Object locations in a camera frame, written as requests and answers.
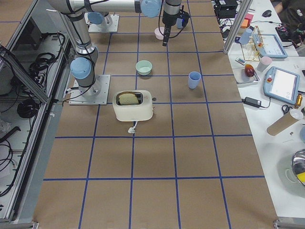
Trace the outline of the far teach pendant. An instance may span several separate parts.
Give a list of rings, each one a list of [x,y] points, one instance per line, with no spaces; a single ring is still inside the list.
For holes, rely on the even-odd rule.
[[[268,56],[273,59],[285,59],[288,57],[281,41],[275,34],[262,34],[264,47],[260,51],[261,57]]]

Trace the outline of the grey cup on desk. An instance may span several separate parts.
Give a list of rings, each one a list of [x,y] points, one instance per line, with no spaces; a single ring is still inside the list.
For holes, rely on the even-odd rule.
[[[260,61],[259,64],[257,66],[257,71],[259,72],[263,72],[271,63],[272,63],[272,59],[268,56],[263,56]]]

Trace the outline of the grey tray under apple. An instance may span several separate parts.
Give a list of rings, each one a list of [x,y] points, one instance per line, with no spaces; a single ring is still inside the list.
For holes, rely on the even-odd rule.
[[[252,77],[246,76],[244,69],[236,69],[234,76],[237,84],[256,84],[260,81],[257,74]]]

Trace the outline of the white toaster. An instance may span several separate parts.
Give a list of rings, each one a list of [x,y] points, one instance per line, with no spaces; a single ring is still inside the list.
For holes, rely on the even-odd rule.
[[[139,103],[120,105],[119,95],[124,93],[136,94]],[[130,90],[117,92],[112,99],[112,106],[117,120],[122,122],[146,121],[153,116],[152,95],[146,90]]]

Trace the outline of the brass cylinder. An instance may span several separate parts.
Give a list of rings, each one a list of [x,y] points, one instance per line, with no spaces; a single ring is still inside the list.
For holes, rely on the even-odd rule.
[[[299,93],[296,98],[295,109],[298,109],[301,106],[302,99],[303,99],[302,94]]]

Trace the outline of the black power adapter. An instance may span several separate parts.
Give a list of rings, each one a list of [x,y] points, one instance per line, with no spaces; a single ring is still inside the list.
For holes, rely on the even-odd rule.
[[[253,99],[250,97],[245,97],[242,99],[242,102],[246,105],[250,105],[252,107],[260,108],[261,107],[261,101],[257,99]]]

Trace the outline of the white remote control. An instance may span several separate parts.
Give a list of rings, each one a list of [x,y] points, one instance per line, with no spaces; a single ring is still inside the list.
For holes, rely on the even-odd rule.
[[[241,58],[241,57],[237,57],[237,58],[235,59],[235,61],[238,62],[238,63],[241,64],[241,65],[246,65],[246,60],[244,60],[244,59]]]

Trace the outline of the teach pendant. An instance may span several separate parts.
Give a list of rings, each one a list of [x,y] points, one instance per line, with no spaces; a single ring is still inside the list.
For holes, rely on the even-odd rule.
[[[268,56],[273,59],[285,59],[288,57],[281,41],[275,34],[262,34],[264,47],[260,51],[261,57]]]
[[[263,91],[270,98],[288,104],[295,104],[298,96],[299,81],[300,75],[273,66],[265,74]]]

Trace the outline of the black scissors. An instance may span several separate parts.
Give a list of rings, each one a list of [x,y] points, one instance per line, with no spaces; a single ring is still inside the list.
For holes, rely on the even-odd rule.
[[[291,106],[285,104],[281,107],[281,109],[282,109],[283,115],[285,115],[293,108]]]

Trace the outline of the blue cup on rack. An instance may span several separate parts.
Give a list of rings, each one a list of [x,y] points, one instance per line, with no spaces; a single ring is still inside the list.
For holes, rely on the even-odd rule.
[[[252,35],[251,29],[246,29],[239,39],[241,45],[246,45],[250,41],[250,36]]]

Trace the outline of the red apple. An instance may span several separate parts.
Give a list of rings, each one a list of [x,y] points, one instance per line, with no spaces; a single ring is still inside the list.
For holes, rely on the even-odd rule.
[[[253,76],[254,76],[255,70],[254,70],[254,68],[253,68],[252,65],[246,64],[246,65],[244,66],[244,73],[245,73],[245,75],[246,75],[247,77],[250,78],[250,77],[253,77]]]

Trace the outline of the aluminium frame post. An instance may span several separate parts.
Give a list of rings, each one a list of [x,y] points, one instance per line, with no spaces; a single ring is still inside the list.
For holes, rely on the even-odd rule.
[[[246,16],[251,4],[252,4],[252,0],[243,0],[242,3],[240,4],[239,11],[234,20],[233,25],[231,26],[229,35],[224,44],[223,52],[225,54],[227,54],[229,52],[232,44],[235,42],[235,38],[239,32],[240,26],[241,26],[242,22],[244,21],[244,18]]]

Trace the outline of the black computer mouse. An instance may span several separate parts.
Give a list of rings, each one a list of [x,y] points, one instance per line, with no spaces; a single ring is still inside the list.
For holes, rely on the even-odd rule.
[[[271,17],[272,11],[271,10],[266,10],[262,13],[262,16],[265,18]]]

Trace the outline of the bread slice in toaster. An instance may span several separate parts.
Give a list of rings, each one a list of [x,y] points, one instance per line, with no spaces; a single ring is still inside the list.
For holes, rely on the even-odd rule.
[[[139,103],[136,94],[133,93],[120,94],[118,98],[120,105],[130,105]]]

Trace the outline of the blue cup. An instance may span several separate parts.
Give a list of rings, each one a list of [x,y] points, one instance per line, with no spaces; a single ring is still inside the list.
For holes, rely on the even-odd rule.
[[[241,45],[246,45],[250,41],[250,36],[252,35],[251,29],[246,29],[239,39]]]
[[[182,29],[182,28],[183,28],[182,22],[183,22],[183,19],[177,18],[176,27],[177,27],[178,29]]]
[[[199,72],[190,72],[188,75],[188,87],[195,89],[201,81],[201,74]]]

